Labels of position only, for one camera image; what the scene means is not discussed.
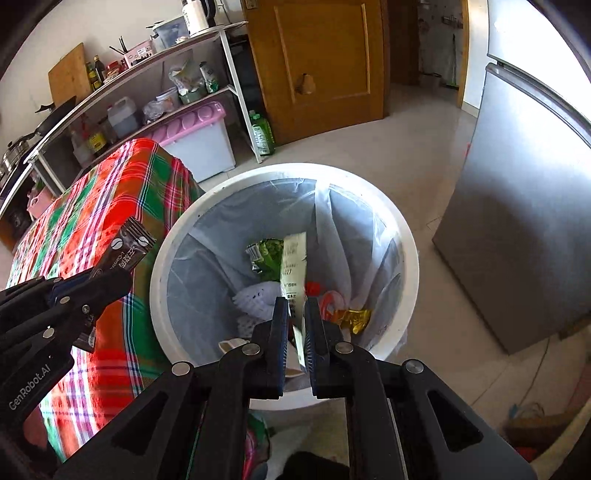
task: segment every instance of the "stainless steel pot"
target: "stainless steel pot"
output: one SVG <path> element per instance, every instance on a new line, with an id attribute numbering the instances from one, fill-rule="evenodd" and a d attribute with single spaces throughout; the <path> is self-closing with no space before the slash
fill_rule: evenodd
<path id="1" fill-rule="evenodd" d="M 22 154 L 29 149 L 29 143 L 26 140 L 17 140 L 15 143 L 10 142 L 8 144 L 8 150 L 2 157 L 2 169 L 6 173 L 11 172 L 17 166 L 18 161 L 21 159 Z"/>

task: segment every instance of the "plastic liner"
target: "plastic liner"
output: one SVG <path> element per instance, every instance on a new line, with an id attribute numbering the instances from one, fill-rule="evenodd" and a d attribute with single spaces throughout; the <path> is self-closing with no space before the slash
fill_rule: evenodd
<path id="1" fill-rule="evenodd" d="M 259 282 L 246 247 L 307 232 L 307 281 L 339 291 L 351 309 L 373 310 L 352 341 L 371 349 L 400 302 L 397 232 L 354 192 L 328 181 L 279 179 L 233 193 L 201 216 L 181 242 L 167 283 L 170 321 L 191 361 L 217 361 L 217 343 L 238 335 L 232 297 Z M 306 377 L 286 390 L 309 386 Z"/>

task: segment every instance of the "chopsticks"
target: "chopsticks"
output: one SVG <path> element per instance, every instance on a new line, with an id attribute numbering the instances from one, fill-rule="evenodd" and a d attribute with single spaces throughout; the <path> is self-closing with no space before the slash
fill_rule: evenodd
<path id="1" fill-rule="evenodd" d="M 118 50 L 118 49 L 117 49 L 117 48 L 115 48 L 115 47 L 111 47 L 111 46 L 109 45 L 109 48 L 110 48 L 111 50 L 115 50 L 115 51 L 116 51 L 117 53 L 119 53 L 120 55 L 125 55 L 125 53 L 124 53 L 124 52 L 122 52 L 122 51 Z"/>
<path id="2" fill-rule="evenodd" d="M 125 48 L 125 43 L 123 41 L 123 37 L 119 37 L 119 42 L 121 43 L 121 48 L 123 49 L 123 51 L 125 53 L 129 52 L 129 50 L 127 50 L 127 48 Z"/>

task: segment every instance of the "stainless steel refrigerator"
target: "stainless steel refrigerator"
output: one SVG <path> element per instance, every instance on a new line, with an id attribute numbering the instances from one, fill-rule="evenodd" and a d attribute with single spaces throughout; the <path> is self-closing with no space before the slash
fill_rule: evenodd
<path id="1" fill-rule="evenodd" d="M 488 53 L 433 242 L 513 353 L 591 312 L 591 84 L 527 0 L 489 0 Z"/>

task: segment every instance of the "plaid tablecloth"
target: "plaid tablecloth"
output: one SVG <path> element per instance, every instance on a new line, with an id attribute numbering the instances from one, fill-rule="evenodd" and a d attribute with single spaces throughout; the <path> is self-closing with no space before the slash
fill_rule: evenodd
<path id="1" fill-rule="evenodd" d="M 179 159 L 151 140 L 134 140 L 72 185 L 21 241 L 9 286 L 38 275 L 68 278 L 94 266 L 130 216 L 157 239 L 134 271 L 131 293 L 100 317 L 95 353 L 73 348 L 73 369 L 40 405 L 62 460 L 170 365 L 152 329 L 150 275 L 162 240 L 199 192 Z"/>

